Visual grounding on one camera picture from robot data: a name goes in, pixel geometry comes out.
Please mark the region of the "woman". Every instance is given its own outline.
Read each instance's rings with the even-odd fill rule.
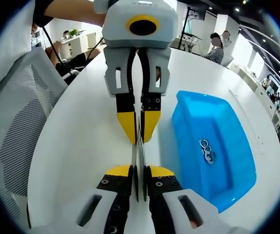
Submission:
[[[223,59],[223,44],[218,33],[212,33],[210,35],[211,43],[214,46],[213,49],[207,54],[202,56],[215,63],[221,64]]]
[[[232,43],[232,41],[230,40],[230,36],[231,35],[227,30],[225,30],[220,36],[224,48],[227,48]]]

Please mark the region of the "office chair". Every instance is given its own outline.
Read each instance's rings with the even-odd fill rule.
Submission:
[[[221,61],[221,66],[227,67],[232,61],[233,61],[232,56],[225,55]]]
[[[34,149],[66,88],[41,48],[18,59],[0,82],[0,198],[24,230],[29,228],[27,183]]]

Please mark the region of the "metal ring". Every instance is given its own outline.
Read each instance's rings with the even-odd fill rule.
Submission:
[[[206,161],[211,161],[211,160],[212,160],[209,151],[206,151],[206,152],[204,153],[204,158],[206,159]]]
[[[158,187],[161,187],[163,185],[163,183],[162,182],[156,182],[155,185],[158,186]]]
[[[208,145],[206,148],[204,148],[205,152],[212,152],[212,147],[210,147],[210,145]]]
[[[201,146],[203,149],[206,149],[206,148],[208,147],[208,141],[205,140],[205,139],[200,140],[200,146]]]
[[[110,227],[110,234],[117,233],[117,227]]]

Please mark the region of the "black cable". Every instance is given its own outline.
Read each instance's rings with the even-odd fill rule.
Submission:
[[[64,66],[65,69],[68,70],[68,73],[72,76],[72,75],[73,75],[73,74],[71,73],[71,70],[72,70],[72,69],[70,69],[70,68],[68,68],[67,66],[65,66],[65,64],[64,64],[64,63],[62,62],[62,60],[60,59],[60,56],[58,55],[56,49],[54,48],[54,45],[53,45],[53,43],[52,43],[52,41],[51,41],[51,38],[49,37],[49,34],[48,34],[47,30],[46,30],[44,27],[43,27],[42,29],[43,29],[44,33],[46,34],[46,36],[48,37],[48,40],[49,40],[49,42],[50,42],[50,44],[51,44],[51,47],[52,47],[54,53],[56,54],[56,56],[57,56],[57,58],[58,58],[60,64],[61,64],[62,66]]]
[[[57,58],[58,58],[60,64],[63,65],[63,62],[62,62],[62,60],[60,59],[60,57],[59,57],[59,55],[58,55],[56,49],[54,48],[54,45],[53,45],[53,43],[52,43],[52,41],[51,41],[51,38],[49,37],[49,34],[48,34],[47,30],[46,30],[44,27],[43,27],[42,29],[43,29],[44,33],[46,34],[46,36],[48,37],[48,40],[49,40],[49,42],[50,42],[50,44],[51,44],[51,46],[52,46],[52,49],[53,49],[54,53],[56,54],[56,56],[57,56]]]
[[[89,57],[90,57],[92,51],[101,43],[102,40],[103,40],[103,38],[101,38],[101,40],[99,40],[99,42],[90,50],[90,53],[88,54],[88,57],[87,57],[87,60],[86,60],[87,62],[89,60]]]

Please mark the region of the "blue plastic tray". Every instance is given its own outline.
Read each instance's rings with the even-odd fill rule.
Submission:
[[[253,155],[241,123],[221,98],[179,91],[173,126],[180,156],[182,186],[192,189],[224,211],[256,182]],[[200,140],[216,153],[209,164]]]

